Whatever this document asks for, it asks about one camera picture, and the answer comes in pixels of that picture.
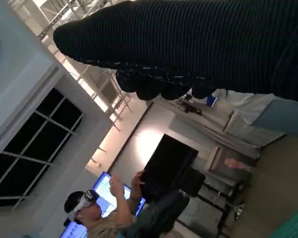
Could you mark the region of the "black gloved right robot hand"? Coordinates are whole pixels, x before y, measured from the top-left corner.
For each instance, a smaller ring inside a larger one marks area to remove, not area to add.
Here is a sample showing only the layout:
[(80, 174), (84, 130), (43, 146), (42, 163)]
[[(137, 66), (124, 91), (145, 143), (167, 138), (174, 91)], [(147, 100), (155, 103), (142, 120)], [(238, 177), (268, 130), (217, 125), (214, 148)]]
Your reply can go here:
[(137, 0), (59, 26), (78, 62), (113, 69), (141, 100), (215, 90), (298, 102), (298, 0)]

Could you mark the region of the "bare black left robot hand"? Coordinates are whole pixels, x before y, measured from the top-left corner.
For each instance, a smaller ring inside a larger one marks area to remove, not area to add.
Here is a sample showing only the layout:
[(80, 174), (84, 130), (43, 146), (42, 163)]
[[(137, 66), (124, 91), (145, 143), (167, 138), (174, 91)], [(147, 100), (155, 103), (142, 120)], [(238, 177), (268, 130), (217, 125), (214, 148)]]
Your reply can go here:
[(214, 97), (212, 94), (210, 94), (207, 96), (206, 105), (208, 107), (213, 107), (216, 101), (217, 101), (217, 97)]

